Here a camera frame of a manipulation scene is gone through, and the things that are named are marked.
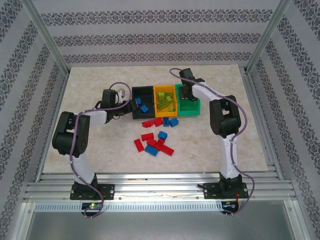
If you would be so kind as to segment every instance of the plastic bin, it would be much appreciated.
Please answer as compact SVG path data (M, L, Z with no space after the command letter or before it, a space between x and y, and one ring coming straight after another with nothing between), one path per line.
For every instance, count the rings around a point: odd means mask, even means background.
M183 84L175 85L176 99L178 102L178 116L198 116L200 115L201 103L200 99L197 101L190 101L188 99L180 99L179 88L182 88Z
M157 104L159 103L159 100L157 98L157 94L159 92L172 93L172 102L163 109L159 109L157 107ZM153 86L153 93L154 93L153 94L154 110L155 110L155 117L156 118L178 116L178 102L177 102L175 85L156 85L156 86ZM173 111L169 111L170 106L173 106Z
M146 105L149 113L144 113L140 108L132 112L133 119L154 119L155 102L154 88L152 86L134 86L132 87L132 99L140 98L141 106Z

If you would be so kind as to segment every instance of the gray floor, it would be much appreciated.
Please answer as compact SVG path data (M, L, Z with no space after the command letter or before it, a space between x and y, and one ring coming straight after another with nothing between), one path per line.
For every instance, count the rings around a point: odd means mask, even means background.
M28 240L291 240L282 201L251 201L238 216L220 212L35 212Z

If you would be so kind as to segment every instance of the red block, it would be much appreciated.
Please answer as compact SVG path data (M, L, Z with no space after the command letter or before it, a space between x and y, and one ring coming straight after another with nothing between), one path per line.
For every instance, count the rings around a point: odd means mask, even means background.
M136 140L134 140L134 144L135 144L135 146L136 146L136 149L138 149L138 152L139 152L139 153L142 152L143 150L145 150L145 148L144 148L144 146L142 145L142 143L141 143L141 141L140 141L139 138L136 139Z
M157 143L159 146L162 146L165 143L165 140L159 138Z
M147 134L141 135L142 141L147 141L148 139L154 139L154 138L155 137L153 133L147 133Z
M144 121L144 122L142 122L142 127L144 127L144 128L150 128L150 127L152 127L153 124L154 124L154 121L153 121L153 120Z
M164 121L162 120L161 117L156 118L155 120L153 120L153 122L156 127L159 127L160 125L162 125L164 123Z
M171 157L175 150L171 149L166 145L162 145L160 151Z
M154 140L153 138L149 138L148 141L146 141L146 144L154 147L156 145L157 141Z

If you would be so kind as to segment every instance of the black mounting bracket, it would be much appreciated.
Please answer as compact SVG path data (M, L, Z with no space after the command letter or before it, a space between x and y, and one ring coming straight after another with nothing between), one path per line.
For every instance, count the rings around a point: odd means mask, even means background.
M90 184L102 194L104 200L113 200L115 196L114 184L99 184L96 174ZM71 200L101 200L99 194L87 185L74 182L70 194Z
M198 184L203 189L204 199L247 199L249 197L247 184L242 182L242 176L226 179L220 173L219 182Z

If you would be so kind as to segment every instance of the yellow bin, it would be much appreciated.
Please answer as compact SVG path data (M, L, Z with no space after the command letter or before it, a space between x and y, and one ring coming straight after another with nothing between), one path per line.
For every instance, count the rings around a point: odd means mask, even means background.
M159 103L159 99L157 97L159 92L164 93L172 93L172 102L163 109L159 109L157 104ZM176 95L176 87L175 85L157 85L153 86L153 97L154 97L154 110L156 118L164 118L164 117L176 117L178 116L178 101ZM173 106L173 111L169 111L169 107Z

